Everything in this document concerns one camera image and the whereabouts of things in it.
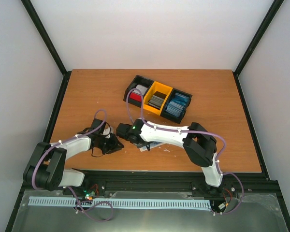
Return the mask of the beige card holder wallet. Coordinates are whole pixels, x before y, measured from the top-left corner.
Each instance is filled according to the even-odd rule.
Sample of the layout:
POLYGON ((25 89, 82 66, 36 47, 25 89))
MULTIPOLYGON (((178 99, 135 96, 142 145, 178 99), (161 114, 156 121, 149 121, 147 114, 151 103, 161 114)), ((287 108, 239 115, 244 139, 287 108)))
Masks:
POLYGON ((150 142, 149 144, 143 146, 143 147, 140 147, 139 150, 141 152, 144 152, 144 151, 150 151, 151 149, 155 148, 155 147, 159 147, 161 145, 164 145, 164 143, 161 143, 161 142, 150 142))

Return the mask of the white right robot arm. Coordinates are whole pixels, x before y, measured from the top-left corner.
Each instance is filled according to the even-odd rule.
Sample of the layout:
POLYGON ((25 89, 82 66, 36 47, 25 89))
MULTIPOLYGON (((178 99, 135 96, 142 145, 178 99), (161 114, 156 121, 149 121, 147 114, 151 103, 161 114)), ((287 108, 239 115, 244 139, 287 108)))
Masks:
POLYGON ((132 144, 145 146, 152 142, 175 145, 185 150, 189 160, 201 167, 205 182, 212 187, 222 183, 216 139, 222 137, 209 133, 199 123, 173 127, 137 119, 132 125, 120 123, 116 135, 132 144))

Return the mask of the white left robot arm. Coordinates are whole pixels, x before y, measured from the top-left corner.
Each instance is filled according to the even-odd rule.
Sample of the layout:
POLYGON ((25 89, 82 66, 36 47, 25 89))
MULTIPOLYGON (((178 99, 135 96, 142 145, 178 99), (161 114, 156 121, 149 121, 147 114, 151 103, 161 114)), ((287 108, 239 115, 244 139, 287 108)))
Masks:
POLYGON ((70 139, 51 144, 38 143, 23 172, 23 180, 34 189, 54 191, 71 186, 79 194, 87 194, 91 189, 91 182, 85 179, 84 172, 65 169, 65 162, 94 148, 98 148, 105 155, 120 151, 124 145, 106 121, 95 118, 90 127, 70 139))

